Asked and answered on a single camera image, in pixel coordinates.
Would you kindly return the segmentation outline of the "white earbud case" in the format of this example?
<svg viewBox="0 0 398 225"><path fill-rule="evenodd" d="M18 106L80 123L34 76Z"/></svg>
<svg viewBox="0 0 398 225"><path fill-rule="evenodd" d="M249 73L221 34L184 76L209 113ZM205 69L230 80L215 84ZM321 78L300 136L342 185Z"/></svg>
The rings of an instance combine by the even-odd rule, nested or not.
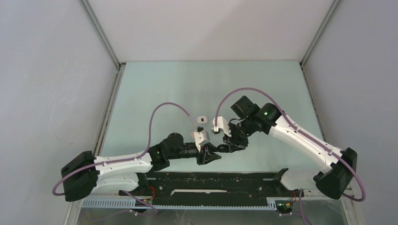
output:
<svg viewBox="0 0 398 225"><path fill-rule="evenodd" d="M203 116L198 116L197 117L197 123L198 124L206 124L207 122L208 122L207 116L203 115Z"/></svg>

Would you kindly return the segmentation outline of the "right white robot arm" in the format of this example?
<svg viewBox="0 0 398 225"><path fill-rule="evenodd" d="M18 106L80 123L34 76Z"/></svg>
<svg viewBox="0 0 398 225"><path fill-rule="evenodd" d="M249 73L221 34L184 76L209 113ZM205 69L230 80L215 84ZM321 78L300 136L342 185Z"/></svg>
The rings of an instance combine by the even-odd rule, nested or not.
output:
<svg viewBox="0 0 398 225"><path fill-rule="evenodd" d="M320 140L291 121L289 116L282 115L272 103L259 107L242 96L231 109L241 120L237 124L222 116L212 121L212 132L224 133L223 141L230 152L244 150L252 134L263 132L287 143L318 166L320 171L312 177L312 182L321 193L335 200L343 196L356 171L358 154L355 150L342 150Z"/></svg>

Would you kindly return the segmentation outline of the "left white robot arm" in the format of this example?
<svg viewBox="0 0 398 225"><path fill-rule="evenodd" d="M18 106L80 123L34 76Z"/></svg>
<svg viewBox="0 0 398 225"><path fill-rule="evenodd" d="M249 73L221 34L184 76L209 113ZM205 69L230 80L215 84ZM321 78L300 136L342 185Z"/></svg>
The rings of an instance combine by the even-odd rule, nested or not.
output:
<svg viewBox="0 0 398 225"><path fill-rule="evenodd" d="M119 191L143 195L148 191L146 173L169 167L172 159L195 158L198 165L205 165L228 150L227 145L214 146L202 136L197 140L200 143L184 142L181 134L171 133L147 153L95 157L91 151L84 151L61 169L65 200L74 202L93 193Z"/></svg>

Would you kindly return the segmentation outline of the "black earbud case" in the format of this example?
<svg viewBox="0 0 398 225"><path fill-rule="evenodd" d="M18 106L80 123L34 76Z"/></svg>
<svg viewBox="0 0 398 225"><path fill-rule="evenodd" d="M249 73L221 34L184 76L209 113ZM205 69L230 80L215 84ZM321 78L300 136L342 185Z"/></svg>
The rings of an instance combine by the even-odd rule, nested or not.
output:
<svg viewBox="0 0 398 225"><path fill-rule="evenodd" d="M217 146L217 151L221 153L228 153L229 152L229 146L226 144L220 144Z"/></svg>

